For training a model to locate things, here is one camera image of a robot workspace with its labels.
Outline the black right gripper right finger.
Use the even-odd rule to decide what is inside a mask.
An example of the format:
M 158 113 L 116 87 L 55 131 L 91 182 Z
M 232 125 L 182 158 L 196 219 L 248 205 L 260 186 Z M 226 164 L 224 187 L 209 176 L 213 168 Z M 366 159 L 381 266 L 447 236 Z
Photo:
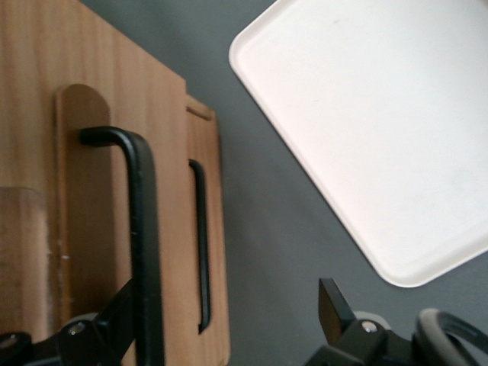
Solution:
M 377 314 L 354 311 L 336 282 L 321 278 L 318 317 L 326 344 L 307 365 L 417 365 L 412 342 Z

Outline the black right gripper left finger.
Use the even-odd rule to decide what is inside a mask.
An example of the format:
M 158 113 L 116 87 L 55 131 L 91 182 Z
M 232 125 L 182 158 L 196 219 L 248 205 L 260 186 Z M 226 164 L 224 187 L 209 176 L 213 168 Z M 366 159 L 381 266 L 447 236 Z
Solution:
M 26 332 L 1 334 L 1 364 L 120 365 L 133 341 L 128 281 L 100 313 L 78 316 L 42 342 L 33 342 Z

